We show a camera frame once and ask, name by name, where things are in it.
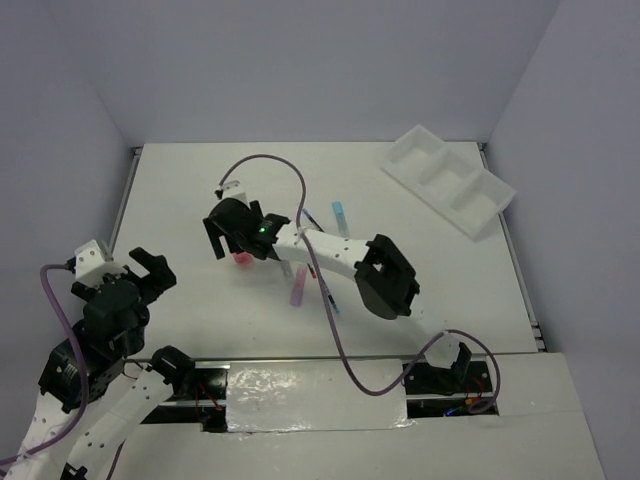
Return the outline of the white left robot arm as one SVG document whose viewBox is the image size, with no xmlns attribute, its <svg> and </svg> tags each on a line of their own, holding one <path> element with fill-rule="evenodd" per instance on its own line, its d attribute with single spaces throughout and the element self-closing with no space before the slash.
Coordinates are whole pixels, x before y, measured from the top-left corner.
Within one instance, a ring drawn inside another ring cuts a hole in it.
<svg viewBox="0 0 640 480">
<path fill-rule="evenodd" d="M 146 275 L 117 263 L 97 240 L 62 264 L 74 276 L 72 294 L 84 303 L 76 323 L 52 291 L 48 274 L 54 265 L 41 268 L 41 284 L 67 338 L 49 354 L 29 429 L 17 454 L 2 460 L 2 478 L 94 479 L 106 464 L 116 464 L 127 438 L 158 405 L 195 389 L 194 360 L 165 346 L 114 405 L 100 408 L 111 384 L 124 375 L 127 359 L 144 347 L 150 305 L 177 284 L 164 256 L 141 247 L 129 256 Z"/>
</svg>

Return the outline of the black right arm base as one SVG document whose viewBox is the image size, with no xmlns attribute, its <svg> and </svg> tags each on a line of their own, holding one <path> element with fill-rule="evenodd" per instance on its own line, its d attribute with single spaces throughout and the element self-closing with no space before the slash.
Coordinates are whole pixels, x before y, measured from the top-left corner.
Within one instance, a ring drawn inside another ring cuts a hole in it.
<svg viewBox="0 0 640 480">
<path fill-rule="evenodd" d="M 463 343 L 451 369 L 421 361 L 414 365 L 402 385 L 409 419 L 496 415 L 491 402 L 494 384 L 486 361 L 473 360 Z"/>
</svg>

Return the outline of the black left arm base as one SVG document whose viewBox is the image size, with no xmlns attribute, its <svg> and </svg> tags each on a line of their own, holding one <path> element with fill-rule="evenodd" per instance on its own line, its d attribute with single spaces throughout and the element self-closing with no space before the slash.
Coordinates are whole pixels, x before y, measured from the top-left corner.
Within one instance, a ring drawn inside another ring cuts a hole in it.
<svg viewBox="0 0 640 480">
<path fill-rule="evenodd" d="M 202 432 L 227 431 L 227 368 L 198 366 L 172 346 L 157 350 L 149 366 L 168 378 L 172 393 L 144 419 L 144 424 L 192 424 Z"/>
</svg>

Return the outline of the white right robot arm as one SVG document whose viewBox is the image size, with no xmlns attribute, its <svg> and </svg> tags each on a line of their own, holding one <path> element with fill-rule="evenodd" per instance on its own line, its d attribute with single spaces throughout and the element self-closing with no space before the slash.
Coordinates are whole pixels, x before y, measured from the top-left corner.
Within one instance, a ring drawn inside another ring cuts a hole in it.
<svg viewBox="0 0 640 480">
<path fill-rule="evenodd" d="M 431 344 L 421 357 L 437 392 L 449 394 L 468 381 L 469 348 L 427 311 L 415 269 L 389 237 L 357 240 L 304 229 L 284 216 L 264 215 L 257 201 L 237 198 L 220 200 L 203 224 L 218 259 L 246 252 L 259 260 L 310 264 L 316 273 L 327 270 L 354 281 L 370 313 L 397 322 L 416 342 Z"/>
</svg>

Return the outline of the blue highlighter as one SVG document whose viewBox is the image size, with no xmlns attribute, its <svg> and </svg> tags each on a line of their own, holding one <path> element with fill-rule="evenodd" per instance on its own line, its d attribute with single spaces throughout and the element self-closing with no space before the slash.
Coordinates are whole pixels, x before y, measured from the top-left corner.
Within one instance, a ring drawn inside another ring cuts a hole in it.
<svg viewBox="0 0 640 480">
<path fill-rule="evenodd" d="M 334 217 L 336 220 L 336 224 L 339 230 L 340 235 L 343 238 L 350 238 L 350 230 L 346 220 L 346 216 L 344 213 L 343 206 L 340 201 L 334 201 L 332 203 L 332 210 L 334 213 Z"/>
</svg>

